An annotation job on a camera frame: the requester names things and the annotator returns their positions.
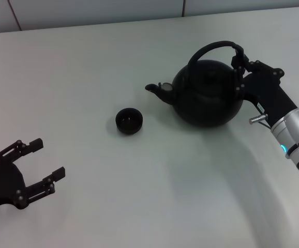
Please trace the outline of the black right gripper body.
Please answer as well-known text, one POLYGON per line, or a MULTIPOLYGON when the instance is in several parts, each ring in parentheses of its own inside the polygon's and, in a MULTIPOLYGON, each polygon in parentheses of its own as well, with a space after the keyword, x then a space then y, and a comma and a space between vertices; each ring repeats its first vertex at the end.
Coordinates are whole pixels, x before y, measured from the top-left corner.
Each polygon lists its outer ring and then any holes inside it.
POLYGON ((259 73, 249 73, 243 78, 244 99, 251 102, 260 114, 267 115, 266 122, 270 127, 297 108, 280 87, 280 79, 284 75, 282 69, 272 68, 261 62, 259 73))

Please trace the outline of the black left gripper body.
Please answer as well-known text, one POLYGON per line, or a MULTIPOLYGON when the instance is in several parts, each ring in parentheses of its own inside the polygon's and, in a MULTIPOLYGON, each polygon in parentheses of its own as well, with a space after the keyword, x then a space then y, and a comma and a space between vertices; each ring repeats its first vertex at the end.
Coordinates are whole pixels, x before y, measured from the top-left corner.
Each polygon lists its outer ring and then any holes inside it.
POLYGON ((10 204, 18 209, 27 207, 23 176, 12 162, 0 155, 0 206, 10 204))

